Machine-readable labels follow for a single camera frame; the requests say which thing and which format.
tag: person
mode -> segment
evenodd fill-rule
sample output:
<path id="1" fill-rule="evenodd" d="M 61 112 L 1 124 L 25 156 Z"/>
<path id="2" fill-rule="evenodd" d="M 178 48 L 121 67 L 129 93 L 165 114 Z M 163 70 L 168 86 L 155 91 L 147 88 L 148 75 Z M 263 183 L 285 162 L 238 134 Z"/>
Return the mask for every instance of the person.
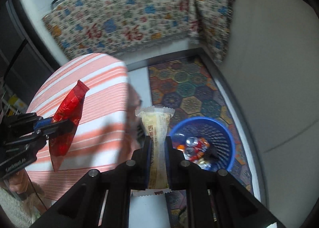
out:
<path id="1" fill-rule="evenodd" d="M 18 171 L 9 178 L 9 188 L 0 181 L 0 215 L 9 227 L 28 228 L 46 209 L 37 197 L 44 198 L 44 192 L 36 183 L 30 183 L 25 169 Z M 27 199 L 16 200 L 11 192 L 26 193 Z"/>

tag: red packet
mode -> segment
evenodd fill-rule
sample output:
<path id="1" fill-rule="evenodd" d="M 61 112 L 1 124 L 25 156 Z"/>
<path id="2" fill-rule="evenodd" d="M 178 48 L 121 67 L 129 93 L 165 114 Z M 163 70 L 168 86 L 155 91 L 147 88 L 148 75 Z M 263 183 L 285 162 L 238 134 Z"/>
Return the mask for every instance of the red packet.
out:
<path id="1" fill-rule="evenodd" d="M 64 156 L 71 146 L 82 117 L 84 97 L 88 90 L 89 88 L 82 81 L 78 80 L 78 83 L 65 97 L 53 116 L 53 123 L 70 119 L 74 124 L 74 128 L 70 133 L 49 139 L 49 152 L 54 171 L 59 170 L 64 160 Z"/>

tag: hexagon pattern rug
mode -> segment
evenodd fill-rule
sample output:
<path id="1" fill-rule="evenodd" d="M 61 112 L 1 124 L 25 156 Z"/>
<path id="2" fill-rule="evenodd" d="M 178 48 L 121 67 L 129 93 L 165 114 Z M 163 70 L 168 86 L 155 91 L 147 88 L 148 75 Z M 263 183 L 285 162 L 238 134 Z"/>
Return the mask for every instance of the hexagon pattern rug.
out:
<path id="1" fill-rule="evenodd" d="M 242 142 L 232 116 L 212 76 L 199 57 L 173 60 L 148 68 L 153 105 L 175 109 L 170 121 L 173 128 L 180 121 L 193 116 L 214 118 L 231 132 L 236 144 L 232 175 L 253 193 L 251 173 Z M 181 227 L 178 216 L 186 207 L 185 191 L 166 194 L 171 227 Z"/>

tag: floral fabric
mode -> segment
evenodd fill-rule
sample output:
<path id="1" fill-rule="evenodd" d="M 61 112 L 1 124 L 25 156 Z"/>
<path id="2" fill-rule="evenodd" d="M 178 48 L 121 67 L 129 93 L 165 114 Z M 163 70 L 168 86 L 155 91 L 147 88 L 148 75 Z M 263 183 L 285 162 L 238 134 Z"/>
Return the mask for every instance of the floral fabric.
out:
<path id="1" fill-rule="evenodd" d="M 204 40 L 221 61 L 231 0 L 65 0 L 43 18 L 71 60 L 92 52 L 116 56 L 168 39 Z"/>

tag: crumpled wrapper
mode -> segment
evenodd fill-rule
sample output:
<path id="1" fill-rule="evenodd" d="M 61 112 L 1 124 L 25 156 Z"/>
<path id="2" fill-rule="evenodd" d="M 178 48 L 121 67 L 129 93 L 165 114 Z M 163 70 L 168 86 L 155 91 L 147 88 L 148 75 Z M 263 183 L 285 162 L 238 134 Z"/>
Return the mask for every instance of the crumpled wrapper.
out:
<path id="1" fill-rule="evenodd" d="M 134 196 L 158 195 L 170 192 L 167 183 L 165 164 L 165 138 L 168 125 L 175 109 L 151 106 L 136 110 L 136 116 L 142 118 L 143 125 L 152 139 L 150 180 L 145 191 L 133 191 Z"/>
<path id="2" fill-rule="evenodd" d="M 73 130 L 70 133 L 49 139 L 49 152 L 55 172 L 59 170 L 64 156 L 69 151 L 82 117 L 84 97 L 88 90 L 89 88 L 82 81 L 78 80 L 75 87 L 64 98 L 52 118 L 52 123 L 69 119 L 74 124 Z"/>

